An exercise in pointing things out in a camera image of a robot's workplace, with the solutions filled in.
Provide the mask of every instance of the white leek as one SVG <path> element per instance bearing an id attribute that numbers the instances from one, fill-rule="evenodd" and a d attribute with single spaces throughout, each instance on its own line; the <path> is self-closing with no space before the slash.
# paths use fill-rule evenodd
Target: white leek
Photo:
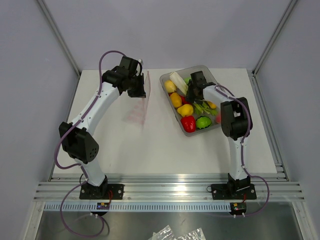
<path id="1" fill-rule="evenodd" d="M 177 72 L 174 71 L 170 73 L 170 80 L 177 86 L 178 89 L 180 89 L 180 91 L 184 95 L 187 95 L 188 85 Z"/>

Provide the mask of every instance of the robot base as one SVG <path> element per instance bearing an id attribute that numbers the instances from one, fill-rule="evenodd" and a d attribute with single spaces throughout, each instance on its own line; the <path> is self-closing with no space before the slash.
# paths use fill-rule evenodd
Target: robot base
<path id="1" fill-rule="evenodd" d="M 211 184 L 211 194 L 213 200 L 255 200 L 257 199 L 255 185 L 250 184 L 247 188 L 231 193 L 227 183 Z"/>
<path id="2" fill-rule="evenodd" d="M 107 177 L 100 186 L 86 183 L 81 186 L 79 199 L 81 200 L 109 200 L 109 191 L 112 192 L 112 200 L 122 200 L 124 196 L 123 184 L 110 184 Z"/>

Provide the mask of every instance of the gray bin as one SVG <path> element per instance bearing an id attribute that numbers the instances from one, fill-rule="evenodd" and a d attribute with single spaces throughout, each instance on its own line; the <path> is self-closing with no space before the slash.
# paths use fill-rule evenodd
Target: gray bin
<path id="1" fill-rule="evenodd" d="M 199 72 L 199 71 L 203 72 L 203 75 L 204 75 L 204 77 L 205 77 L 207 82 L 213 82 L 215 84 L 218 83 L 216 81 L 216 79 L 214 78 L 214 76 L 211 74 L 210 70 L 206 66 L 203 66 L 203 65 L 185 68 L 185 69 L 182 69 L 182 70 L 178 70 L 176 72 L 184 79 L 184 78 L 190 78 L 192 73 Z M 185 129 L 182 126 L 181 121 L 180 121 L 182 119 L 182 116 L 177 112 L 177 110 L 173 106 L 173 104 L 171 102 L 171 99 L 170 99 L 170 96 L 167 93 L 166 88 L 165 88 L 165 81 L 170 80 L 170 77 L 169 77 L 170 73 L 171 72 L 163 74 L 160 77 L 160 82 L 161 82 L 161 86 L 163 88 L 163 91 L 164 91 L 164 93 L 166 95 L 166 98 L 168 99 L 168 102 L 169 102 L 169 104 L 170 104 L 170 106 L 172 108 L 173 114 L 175 115 L 175 118 L 176 118 L 181 130 L 183 131 L 183 133 L 186 136 L 190 137 L 190 136 L 193 136 L 193 135 L 197 135 L 197 134 L 200 134 L 200 133 L 204 133 L 204 132 L 210 131 L 212 129 L 219 128 L 220 124 L 216 123 L 216 117 L 215 116 L 213 116 L 211 114 L 203 113 L 201 116 L 207 116 L 207 117 L 209 117 L 211 119 L 211 121 L 212 121 L 211 126 L 209 126 L 207 128 L 204 128 L 204 129 L 196 129 L 194 132 L 186 132 L 185 131 Z M 182 95 L 182 96 L 184 95 L 179 89 L 177 89 L 177 93 L 179 95 Z M 195 114 L 194 111 L 193 111 L 192 116 L 194 117 L 195 120 L 197 120 L 197 118 L 200 117 L 200 115 Z"/>

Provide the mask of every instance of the gray wall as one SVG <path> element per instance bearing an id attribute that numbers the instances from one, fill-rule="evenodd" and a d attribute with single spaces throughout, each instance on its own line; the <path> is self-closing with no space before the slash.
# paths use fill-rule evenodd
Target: gray wall
<path id="1" fill-rule="evenodd" d="M 258 73 L 292 180 L 320 233 L 320 1 L 300 1 Z"/>
<path id="2" fill-rule="evenodd" d="M 77 78 L 35 1 L 1 0 L 0 23 L 0 239 L 16 240 Z"/>
<path id="3" fill-rule="evenodd" d="M 97 69 L 108 50 L 143 58 L 148 68 L 252 69 L 289 0 L 45 2 L 81 69 Z"/>

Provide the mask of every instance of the gray floor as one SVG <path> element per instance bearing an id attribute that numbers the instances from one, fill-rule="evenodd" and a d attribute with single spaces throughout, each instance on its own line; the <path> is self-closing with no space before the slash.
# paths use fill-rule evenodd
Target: gray floor
<path id="1" fill-rule="evenodd" d="M 250 212 L 258 209 L 257 203 L 248 204 Z M 82 234 L 94 234 L 101 223 L 93 217 L 75 219 L 86 212 L 65 212 L 69 226 Z M 99 240 L 147 240 L 153 232 L 170 225 L 176 237 L 202 228 L 207 240 L 302 240 L 293 208 L 290 203 L 269 203 L 265 210 L 246 218 L 225 217 L 226 213 L 200 212 L 108 212 L 104 218 L 108 228 L 95 238 Z M 37 240 L 83 239 L 64 229 L 58 211 L 43 213 Z"/>

